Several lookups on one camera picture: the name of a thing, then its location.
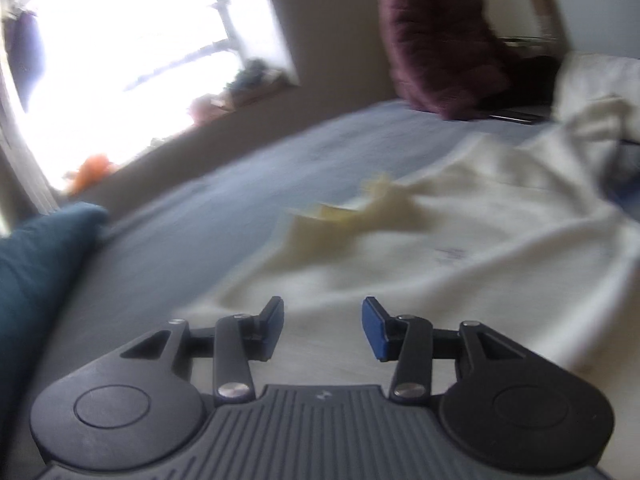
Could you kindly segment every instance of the window bar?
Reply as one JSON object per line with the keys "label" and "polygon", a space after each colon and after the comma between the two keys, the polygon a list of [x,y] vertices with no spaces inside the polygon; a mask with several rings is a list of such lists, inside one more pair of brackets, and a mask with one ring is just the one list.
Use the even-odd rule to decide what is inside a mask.
{"label": "window bar", "polygon": [[231,16],[229,15],[228,10],[228,0],[216,0],[216,9],[220,14],[220,19],[222,20],[222,25],[225,27],[226,36],[229,38],[230,43],[234,46],[234,49],[238,52],[238,56],[240,57],[240,61],[242,65],[246,65],[246,54],[244,52],[244,48],[242,48],[242,44],[238,40],[238,35],[236,34],[236,29],[234,28],[234,24],[231,21]]}

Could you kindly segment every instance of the beige garment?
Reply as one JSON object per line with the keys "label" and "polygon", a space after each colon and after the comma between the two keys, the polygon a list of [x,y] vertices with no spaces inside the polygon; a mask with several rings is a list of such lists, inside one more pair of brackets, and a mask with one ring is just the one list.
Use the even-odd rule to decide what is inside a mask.
{"label": "beige garment", "polygon": [[[284,237],[181,315],[211,325],[282,296],[284,330],[273,359],[253,368],[258,387],[387,387],[393,364],[374,359],[360,324],[369,295],[437,328],[479,319],[603,388],[618,416],[603,468],[638,478],[640,402],[630,393],[640,392],[640,365],[611,362],[621,348],[640,356],[640,314],[625,309],[640,226],[598,188],[629,111],[596,102],[521,148],[480,135],[409,179],[374,183],[350,208],[295,214]],[[454,380],[451,368],[436,368],[436,390]]]}

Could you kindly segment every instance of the mauve jacket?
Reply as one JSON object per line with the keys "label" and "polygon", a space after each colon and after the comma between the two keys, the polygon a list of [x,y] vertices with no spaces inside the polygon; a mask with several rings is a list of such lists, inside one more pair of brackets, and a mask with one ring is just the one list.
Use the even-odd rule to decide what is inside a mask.
{"label": "mauve jacket", "polygon": [[519,57],[492,33],[482,0],[380,0],[382,37],[401,97],[417,110],[468,119],[510,86]]}

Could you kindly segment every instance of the gray bed sheet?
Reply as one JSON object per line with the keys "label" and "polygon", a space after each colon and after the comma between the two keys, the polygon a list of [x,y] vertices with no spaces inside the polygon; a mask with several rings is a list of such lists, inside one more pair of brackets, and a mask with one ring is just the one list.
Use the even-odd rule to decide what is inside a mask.
{"label": "gray bed sheet", "polygon": [[473,132],[519,144],[545,126],[443,121],[399,100],[385,102],[252,153],[114,224],[56,324],[2,477],[29,480],[42,470],[28,408],[43,388],[209,290],[270,238],[288,208],[345,202],[363,180],[412,173]]}

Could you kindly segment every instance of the teal fabric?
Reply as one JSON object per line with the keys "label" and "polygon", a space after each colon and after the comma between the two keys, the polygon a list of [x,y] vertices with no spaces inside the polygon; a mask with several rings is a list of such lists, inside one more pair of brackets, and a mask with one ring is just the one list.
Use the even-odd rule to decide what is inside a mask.
{"label": "teal fabric", "polygon": [[20,395],[108,213],[76,203],[0,240],[0,452]]}

